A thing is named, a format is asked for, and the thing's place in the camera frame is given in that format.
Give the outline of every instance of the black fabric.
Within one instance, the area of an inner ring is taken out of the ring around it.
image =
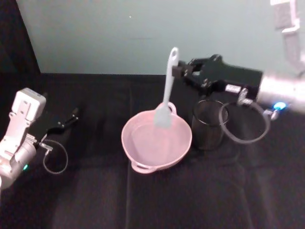
[[[0,1],[0,28],[0,57],[8,57],[13,65],[1,68],[0,72],[40,73],[16,0]],[[7,62],[1,58],[0,67]]]
[[[45,111],[80,122],[53,136],[69,153],[68,170],[47,174],[43,151],[2,193],[2,229],[301,229],[305,228],[304,121],[284,112],[265,139],[240,146],[224,138],[208,153],[192,148],[174,167],[150,175],[134,172],[122,149],[130,117],[162,100],[164,76],[0,75],[0,134],[15,93],[48,93]],[[221,102],[234,97],[215,94]],[[175,81],[171,101],[190,123],[197,93]],[[263,131],[255,112],[229,107],[228,128],[239,137]]]

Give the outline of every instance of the black cup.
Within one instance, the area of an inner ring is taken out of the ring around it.
[[[193,145],[200,150],[214,150],[220,144],[224,132],[219,122],[219,111],[223,103],[217,100],[201,100],[193,107]],[[223,109],[223,120],[229,120],[227,108]]]

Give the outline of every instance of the pink plastic bowl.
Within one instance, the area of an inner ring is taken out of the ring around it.
[[[189,125],[172,111],[170,128],[154,125],[155,110],[144,111],[132,117],[122,130],[122,145],[132,168],[143,174],[169,168],[177,164],[188,152],[192,142]]]

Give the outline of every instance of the blue led light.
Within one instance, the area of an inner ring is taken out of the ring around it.
[[[283,110],[286,107],[286,104],[283,102],[278,102],[276,104],[274,104],[273,108],[275,110]]]

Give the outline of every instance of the black tablecloth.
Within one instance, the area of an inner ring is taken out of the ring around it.
[[[176,166],[150,175],[134,172],[121,130],[163,98],[164,76],[0,75],[0,134],[15,93],[47,92],[46,112],[79,123],[54,139],[69,153],[68,170],[48,174],[38,151],[29,169],[2,193],[2,229],[302,229],[305,228],[305,118],[284,112],[266,138],[249,146],[224,139],[212,152],[191,148]],[[234,101],[225,94],[214,98]],[[171,101],[188,123],[197,93],[175,81]],[[229,128],[255,137],[261,118],[230,108]]]

